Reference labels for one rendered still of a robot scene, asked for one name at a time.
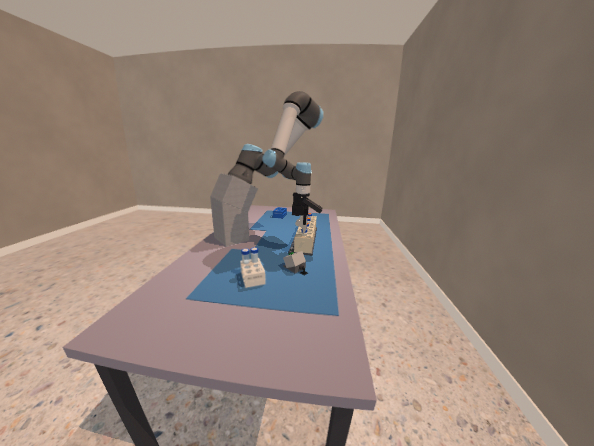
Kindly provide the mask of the light blue bench mat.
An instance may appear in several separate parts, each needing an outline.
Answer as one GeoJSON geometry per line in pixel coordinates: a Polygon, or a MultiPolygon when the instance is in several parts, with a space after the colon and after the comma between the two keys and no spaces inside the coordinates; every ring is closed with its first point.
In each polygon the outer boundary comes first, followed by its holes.
{"type": "Polygon", "coordinates": [[[293,273],[283,267],[300,216],[287,212],[283,219],[273,218],[273,211],[267,210],[250,228],[266,231],[255,246],[266,284],[245,288],[241,249],[231,249],[186,299],[339,316],[329,214],[312,213],[317,216],[317,231],[313,256],[304,255],[306,272],[293,273]]]}

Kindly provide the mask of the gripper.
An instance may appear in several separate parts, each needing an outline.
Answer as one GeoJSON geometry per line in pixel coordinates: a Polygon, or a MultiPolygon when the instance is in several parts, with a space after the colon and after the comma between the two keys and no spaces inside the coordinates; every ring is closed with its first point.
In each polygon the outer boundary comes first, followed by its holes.
{"type": "Polygon", "coordinates": [[[292,215],[300,216],[299,219],[296,220],[295,225],[298,227],[303,228],[303,234],[307,228],[307,217],[308,217],[308,205],[303,203],[303,199],[305,197],[310,196],[309,194],[293,194],[293,205],[292,205],[292,215]],[[306,214],[306,215],[305,215],[306,214]]]}

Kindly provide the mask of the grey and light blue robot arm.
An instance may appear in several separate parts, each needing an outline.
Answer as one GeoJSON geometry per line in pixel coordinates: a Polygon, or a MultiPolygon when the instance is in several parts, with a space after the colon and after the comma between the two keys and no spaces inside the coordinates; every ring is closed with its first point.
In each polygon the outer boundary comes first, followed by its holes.
{"type": "Polygon", "coordinates": [[[236,176],[251,185],[254,170],[268,178],[280,173],[286,179],[296,180],[298,194],[309,194],[311,164],[297,163],[294,166],[285,160],[284,156],[306,130],[310,130],[312,126],[319,126],[323,119],[323,110],[302,91],[290,94],[284,102],[283,109],[271,150],[263,154],[261,148],[245,144],[228,175],[236,176]]]}

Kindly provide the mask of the beige sloped desk with green button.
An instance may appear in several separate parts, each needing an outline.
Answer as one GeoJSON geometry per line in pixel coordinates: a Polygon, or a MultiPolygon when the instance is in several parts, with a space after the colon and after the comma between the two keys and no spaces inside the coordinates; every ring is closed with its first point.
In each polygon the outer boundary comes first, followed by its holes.
{"type": "Polygon", "coordinates": [[[303,255],[303,252],[291,252],[288,256],[283,257],[285,265],[283,267],[287,268],[288,270],[292,271],[293,273],[297,273],[301,270],[301,274],[304,274],[306,268],[306,260],[303,255]],[[298,254],[296,254],[298,253],[298,254]],[[293,255],[293,256],[292,256],[293,255]],[[290,268],[289,268],[290,267],[290,268]]]}

